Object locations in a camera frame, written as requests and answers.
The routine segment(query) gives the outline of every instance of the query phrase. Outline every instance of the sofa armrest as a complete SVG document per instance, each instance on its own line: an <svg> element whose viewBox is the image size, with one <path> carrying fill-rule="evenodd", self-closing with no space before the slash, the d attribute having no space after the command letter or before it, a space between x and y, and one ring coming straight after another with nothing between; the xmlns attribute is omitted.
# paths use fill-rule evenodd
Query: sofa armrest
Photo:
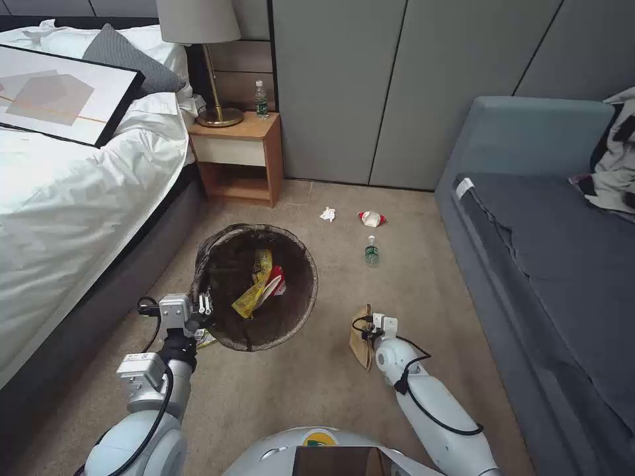
<svg viewBox="0 0 635 476"><path fill-rule="evenodd" d="M613 107L603 102L478 97L437 192L444 194L461 172L562 177L588 172L612 116Z"/></svg>

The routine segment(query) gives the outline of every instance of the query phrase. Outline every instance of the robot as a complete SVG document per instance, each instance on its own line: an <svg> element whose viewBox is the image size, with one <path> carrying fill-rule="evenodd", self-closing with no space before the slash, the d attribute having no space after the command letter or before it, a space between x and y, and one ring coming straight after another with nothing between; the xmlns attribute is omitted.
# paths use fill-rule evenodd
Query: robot
<svg viewBox="0 0 635 476"><path fill-rule="evenodd" d="M196 370L196 311L185 294L140 307L141 313L162 319L167 338L158 353L124 357L116 373L127 383L130 414L99 439L76 476L181 474L187 449L181 423ZM359 330L365 338L381 339L377 366L396 389L399 406L437 467L447 476L500 476L483 427L420 364L429 354L419 349L423 355L417 356L416 346L396 334L396 319L381 314L364 319L368 329ZM366 475L373 474L371 466L376 474L440 474L367 437L324 426L293 428L259 440L225 475L311 475L316 461L330 457L336 465L331 470L337 461L344 466L358 461L366 465L360 473Z"/></svg>

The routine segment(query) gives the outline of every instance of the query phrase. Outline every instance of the green label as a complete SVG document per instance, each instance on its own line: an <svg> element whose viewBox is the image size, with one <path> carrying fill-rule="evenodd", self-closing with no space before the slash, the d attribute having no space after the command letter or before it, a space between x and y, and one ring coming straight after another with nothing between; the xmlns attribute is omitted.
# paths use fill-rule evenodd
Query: green label
<svg viewBox="0 0 635 476"><path fill-rule="evenodd" d="M256 102L256 114L259 116L264 116L269 113L269 108L267 108L266 102Z"/></svg>

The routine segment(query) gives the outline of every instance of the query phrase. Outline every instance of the plastic water bottle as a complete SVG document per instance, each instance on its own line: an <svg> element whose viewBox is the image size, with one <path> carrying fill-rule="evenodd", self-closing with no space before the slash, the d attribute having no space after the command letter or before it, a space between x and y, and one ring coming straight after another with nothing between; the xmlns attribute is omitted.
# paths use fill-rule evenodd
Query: plastic water bottle
<svg viewBox="0 0 635 476"><path fill-rule="evenodd" d="M375 246L375 237L373 235L368 237L368 246L364 252L366 257L366 263L374 266L379 263L379 250Z"/></svg>
<svg viewBox="0 0 635 476"><path fill-rule="evenodd" d="M256 81L256 115L260 119L269 117L269 108L267 106L267 92L261 80Z"/></svg>

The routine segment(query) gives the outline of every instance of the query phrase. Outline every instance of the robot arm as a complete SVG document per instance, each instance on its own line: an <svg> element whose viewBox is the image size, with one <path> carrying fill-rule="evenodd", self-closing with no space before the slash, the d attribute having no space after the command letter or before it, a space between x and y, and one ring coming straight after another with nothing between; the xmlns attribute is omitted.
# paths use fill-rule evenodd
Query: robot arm
<svg viewBox="0 0 635 476"><path fill-rule="evenodd" d="M375 354L377 366L390 385L399 389L397 402L439 469L448 476L500 475L483 427L472 420L440 380L429 375L419 362L411 364L426 356L418 358L412 345L397 336L396 319L375 315L373 321L374 329L382 334Z"/></svg>
<svg viewBox="0 0 635 476"><path fill-rule="evenodd" d="M86 476L175 476L181 474L187 444L181 423L196 370L198 327L186 295L169 294L158 308L167 331L158 353L128 354L117 369L126 382L130 415L113 426L92 449Z"/></svg>

